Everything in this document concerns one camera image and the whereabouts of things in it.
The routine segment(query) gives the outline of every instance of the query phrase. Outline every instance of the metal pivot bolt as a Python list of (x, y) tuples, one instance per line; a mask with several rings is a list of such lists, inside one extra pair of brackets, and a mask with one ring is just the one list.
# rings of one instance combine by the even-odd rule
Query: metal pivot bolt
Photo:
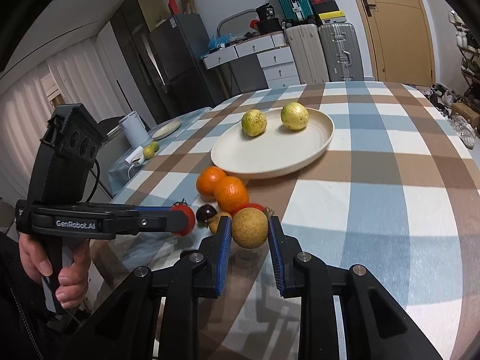
[(297, 254), (297, 258), (300, 261), (303, 261), (304, 263), (306, 263), (307, 261), (311, 260), (311, 254), (305, 251), (301, 251), (299, 254)]
[(138, 278), (143, 278), (148, 273), (148, 268), (146, 266), (139, 266), (139, 267), (135, 268), (133, 273)]
[(199, 263), (203, 260), (203, 254), (195, 252), (192, 253), (189, 258), (192, 263)]
[(363, 265), (355, 265), (353, 267), (353, 273), (355, 273), (358, 276), (363, 276), (364, 274), (367, 273), (367, 268), (365, 268)]

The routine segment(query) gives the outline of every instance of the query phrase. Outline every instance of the black pants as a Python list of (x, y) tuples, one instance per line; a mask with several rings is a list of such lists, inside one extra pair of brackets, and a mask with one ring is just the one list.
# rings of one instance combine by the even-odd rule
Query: black pants
[(0, 357), (55, 359), (64, 337), (47, 327), (51, 316), (42, 287), (23, 270), (18, 244), (0, 232)]

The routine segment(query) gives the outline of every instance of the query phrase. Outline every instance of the wooden door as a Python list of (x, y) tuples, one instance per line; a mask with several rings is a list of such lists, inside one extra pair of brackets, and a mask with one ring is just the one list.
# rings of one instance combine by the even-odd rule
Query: wooden door
[(430, 86), (434, 58), (421, 0), (357, 0), (378, 81)]

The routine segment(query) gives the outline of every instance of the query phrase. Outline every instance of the tomato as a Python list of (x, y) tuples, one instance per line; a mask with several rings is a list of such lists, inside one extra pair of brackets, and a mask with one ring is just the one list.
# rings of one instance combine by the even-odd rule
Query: tomato
[(171, 208), (171, 211), (182, 211), (188, 218), (188, 226), (180, 232), (173, 233), (177, 237), (183, 237), (190, 234), (195, 227), (195, 213), (194, 211), (185, 203), (174, 204)]
[(260, 210), (261, 212), (265, 212), (265, 207), (261, 206), (260, 204), (245, 203), (245, 204), (241, 204), (238, 207), (236, 207), (232, 212), (232, 216), (235, 216), (235, 214), (238, 211), (243, 210), (244, 208), (256, 208), (256, 209)]

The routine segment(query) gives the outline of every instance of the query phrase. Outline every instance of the fingernail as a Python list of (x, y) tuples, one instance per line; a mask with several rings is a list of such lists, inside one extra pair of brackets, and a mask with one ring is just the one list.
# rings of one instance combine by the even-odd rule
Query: fingernail
[(71, 280), (67, 276), (59, 276), (58, 281), (62, 286), (71, 286)]
[(38, 265), (38, 270), (40, 273), (44, 276), (50, 276), (53, 273), (52, 265), (50, 264), (50, 261), (42, 261)]
[(62, 303), (62, 302), (65, 302), (68, 299), (68, 297), (65, 293), (60, 292), (60, 293), (57, 294), (57, 299), (60, 303)]

